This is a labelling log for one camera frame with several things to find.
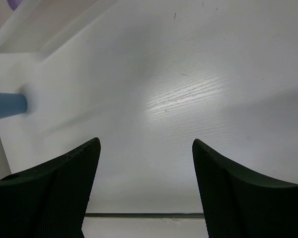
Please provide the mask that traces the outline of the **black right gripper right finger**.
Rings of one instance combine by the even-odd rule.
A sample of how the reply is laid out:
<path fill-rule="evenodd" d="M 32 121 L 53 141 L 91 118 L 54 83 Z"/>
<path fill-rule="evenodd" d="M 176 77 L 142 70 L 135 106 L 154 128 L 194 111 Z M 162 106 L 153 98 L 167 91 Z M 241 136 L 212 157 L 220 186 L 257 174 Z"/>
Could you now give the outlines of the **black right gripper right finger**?
<path fill-rule="evenodd" d="M 199 139 L 192 153 L 209 237 L 298 238 L 298 184 L 253 171 Z"/>

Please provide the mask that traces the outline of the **purple plate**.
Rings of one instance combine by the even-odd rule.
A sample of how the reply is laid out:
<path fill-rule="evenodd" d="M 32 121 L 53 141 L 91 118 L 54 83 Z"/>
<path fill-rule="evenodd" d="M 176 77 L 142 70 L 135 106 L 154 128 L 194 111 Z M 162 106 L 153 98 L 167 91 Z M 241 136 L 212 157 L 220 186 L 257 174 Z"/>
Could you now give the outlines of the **purple plate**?
<path fill-rule="evenodd" d="M 9 5 L 9 7 L 15 11 L 19 6 L 20 4 L 22 3 L 23 0 L 7 0 L 7 3 Z"/>

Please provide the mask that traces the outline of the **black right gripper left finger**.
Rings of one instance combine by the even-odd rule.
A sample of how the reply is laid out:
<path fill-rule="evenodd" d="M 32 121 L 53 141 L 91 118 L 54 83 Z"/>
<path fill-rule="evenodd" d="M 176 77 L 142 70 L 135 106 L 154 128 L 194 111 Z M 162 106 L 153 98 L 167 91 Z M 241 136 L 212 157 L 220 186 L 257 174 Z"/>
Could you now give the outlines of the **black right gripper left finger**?
<path fill-rule="evenodd" d="M 0 179 L 0 238 L 81 238 L 101 144 Z"/>

